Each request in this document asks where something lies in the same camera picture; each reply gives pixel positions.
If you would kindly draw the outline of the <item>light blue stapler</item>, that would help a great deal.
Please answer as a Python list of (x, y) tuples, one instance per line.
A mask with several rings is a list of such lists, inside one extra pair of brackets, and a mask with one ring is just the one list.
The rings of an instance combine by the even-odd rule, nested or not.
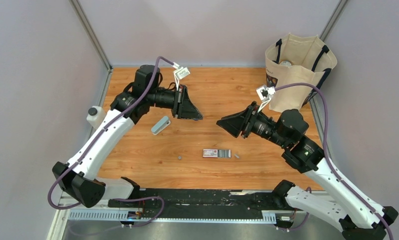
[(158, 135), (165, 128), (167, 128), (171, 124), (171, 120), (168, 116), (163, 116), (152, 128), (151, 133), (153, 135)]

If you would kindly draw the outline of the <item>red white staple box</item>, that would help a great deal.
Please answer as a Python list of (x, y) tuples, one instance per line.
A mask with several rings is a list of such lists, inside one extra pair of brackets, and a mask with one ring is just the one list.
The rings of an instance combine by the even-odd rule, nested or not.
[(232, 157), (230, 149), (203, 149), (203, 158), (228, 158)]

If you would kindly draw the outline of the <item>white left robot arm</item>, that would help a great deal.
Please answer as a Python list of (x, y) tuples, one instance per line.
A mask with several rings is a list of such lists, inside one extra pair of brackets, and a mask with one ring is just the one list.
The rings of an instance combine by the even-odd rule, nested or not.
[(99, 169), (120, 141), (146, 115), (151, 107), (169, 109), (176, 119), (202, 120), (203, 115), (191, 102), (186, 85), (180, 80), (190, 74), (187, 67), (173, 64), (174, 86), (161, 87), (163, 75), (154, 65), (142, 65), (134, 81), (118, 94), (94, 134), (66, 163), (52, 168), (57, 185), (78, 205), (95, 206), (102, 199), (121, 199), (127, 207), (139, 204), (141, 195), (126, 177), (99, 179)]

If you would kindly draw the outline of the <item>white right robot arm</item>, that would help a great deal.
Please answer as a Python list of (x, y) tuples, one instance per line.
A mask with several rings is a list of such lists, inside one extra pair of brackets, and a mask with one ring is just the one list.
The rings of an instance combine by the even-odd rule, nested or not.
[(282, 180), (273, 190), (273, 204), (304, 210), (329, 223), (347, 240), (382, 240), (391, 237), (389, 227), (399, 216), (392, 206), (382, 206), (366, 196), (337, 169), (324, 150), (306, 136), (309, 125), (296, 109), (285, 110), (278, 120), (259, 111), (252, 102), (244, 111), (222, 117), (217, 125), (234, 137), (250, 134), (283, 149), (285, 162), (318, 183), (331, 196), (324, 200)]

